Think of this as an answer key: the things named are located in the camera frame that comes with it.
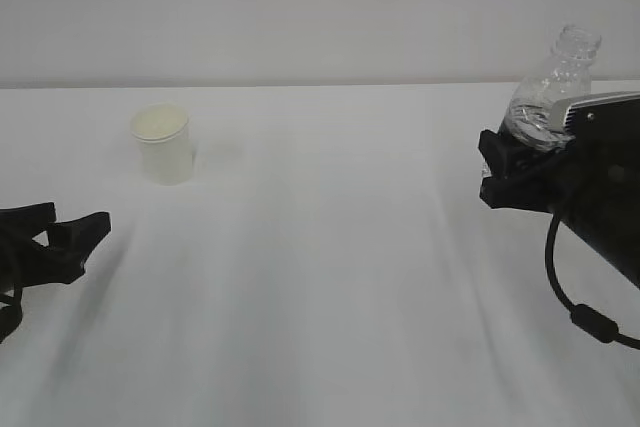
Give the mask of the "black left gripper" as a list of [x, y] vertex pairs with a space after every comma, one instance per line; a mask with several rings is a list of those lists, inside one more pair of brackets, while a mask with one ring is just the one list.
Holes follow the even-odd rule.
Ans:
[[[1, 210], [2, 342], [22, 323], [24, 285], [72, 284], [85, 274], [86, 261], [110, 232], [108, 212], [55, 221], [53, 202]], [[44, 232], [47, 246], [36, 240]], [[13, 247], [20, 247], [19, 263]]]

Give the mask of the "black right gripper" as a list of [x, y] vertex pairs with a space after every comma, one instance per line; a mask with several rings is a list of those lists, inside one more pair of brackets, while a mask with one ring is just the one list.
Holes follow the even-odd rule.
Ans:
[[480, 198], [491, 209], [551, 212], [565, 197], [556, 179], [575, 161], [579, 184], [563, 222], [632, 284], [639, 284], [639, 137], [579, 139], [538, 151], [507, 132], [483, 130], [478, 149], [490, 174]]

